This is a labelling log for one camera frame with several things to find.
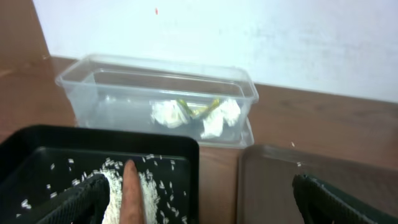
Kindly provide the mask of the white napkin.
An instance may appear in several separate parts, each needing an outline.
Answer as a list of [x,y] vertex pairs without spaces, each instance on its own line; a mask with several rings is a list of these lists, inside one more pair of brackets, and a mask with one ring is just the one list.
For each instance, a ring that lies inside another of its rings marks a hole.
[[203,131],[200,137],[211,139],[221,136],[225,124],[235,126],[240,115],[241,109],[236,100],[215,99],[208,106],[193,109],[186,101],[178,99],[153,103],[151,119],[169,129],[201,123]]

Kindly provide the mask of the green snack wrapper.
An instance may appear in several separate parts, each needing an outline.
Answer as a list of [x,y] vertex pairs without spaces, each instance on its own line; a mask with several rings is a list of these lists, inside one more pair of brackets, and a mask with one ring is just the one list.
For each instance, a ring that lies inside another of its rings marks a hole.
[[220,105],[220,100],[215,99],[206,106],[199,106],[194,109],[189,107],[188,103],[185,100],[178,99],[177,105],[183,111],[184,115],[189,117],[190,119],[204,119],[206,118],[213,110],[217,109]]

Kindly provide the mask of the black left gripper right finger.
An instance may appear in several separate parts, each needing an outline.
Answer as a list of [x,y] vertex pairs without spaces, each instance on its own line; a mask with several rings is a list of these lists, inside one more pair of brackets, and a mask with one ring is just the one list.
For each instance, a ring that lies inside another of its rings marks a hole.
[[295,203],[304,223],[382,224],[397,218],[377,210],[312,175],[295,175]]

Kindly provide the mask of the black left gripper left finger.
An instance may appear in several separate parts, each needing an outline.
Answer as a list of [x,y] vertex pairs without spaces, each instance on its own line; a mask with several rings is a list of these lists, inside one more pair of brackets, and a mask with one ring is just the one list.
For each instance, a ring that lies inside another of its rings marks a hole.
[[32,224],[101,224],[110,201],[110,188],[103,174],[95,174],[78,185],[17,218]]

